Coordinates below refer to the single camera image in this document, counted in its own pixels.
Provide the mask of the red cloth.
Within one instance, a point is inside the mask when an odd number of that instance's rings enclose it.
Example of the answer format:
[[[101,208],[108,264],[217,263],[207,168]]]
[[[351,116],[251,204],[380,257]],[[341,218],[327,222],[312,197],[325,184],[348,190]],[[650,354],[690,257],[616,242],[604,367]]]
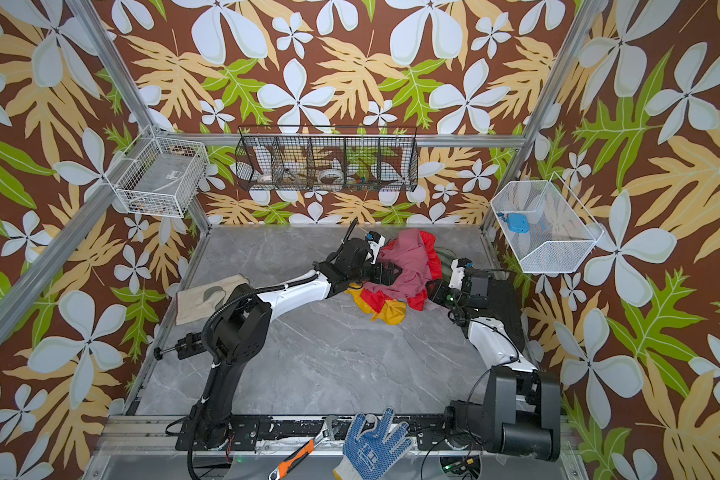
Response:
[[[391,285],[366,282],[355,303],[373,320],[388,324],[401,323],[407,304],[415,311],[423,311],[428,301],[427,284],[442,278],[441,261],[435,251],[434,234],[418,229],[401,231],[381,248],[377,260],[383,266],[392,264],[401,269]]]

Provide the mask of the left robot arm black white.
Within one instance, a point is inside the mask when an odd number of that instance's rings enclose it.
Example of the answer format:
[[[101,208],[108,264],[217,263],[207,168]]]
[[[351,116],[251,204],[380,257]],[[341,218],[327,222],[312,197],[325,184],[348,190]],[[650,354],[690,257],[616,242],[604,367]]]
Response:
[[[200,399],[182,421],[176,447],[180,451],[219,450],[231,443],[233,398],[247,363],[264,347],[273,319],[304,305],[365,283],[390,286],[402,268],[379,258],[383,237],[371,232],[349,236],[326,260],[307,273],[274,286],[244,283],[210,315],[202,330],[178,340],[180,360],[208,353],[212,363]]]

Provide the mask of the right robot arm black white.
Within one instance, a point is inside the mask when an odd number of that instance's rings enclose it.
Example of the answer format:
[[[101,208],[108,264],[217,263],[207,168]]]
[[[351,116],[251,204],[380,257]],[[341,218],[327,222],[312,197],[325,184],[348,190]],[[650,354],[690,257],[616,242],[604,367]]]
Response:
[[[456,258],[427,284],[428,299],[446,310],[486,366],[470,390],[484,385],[482,401],[452,401],[445,436],[489,453],[554,462],[561,453],[561,388],[524,355],[515,291],[499,272]]]

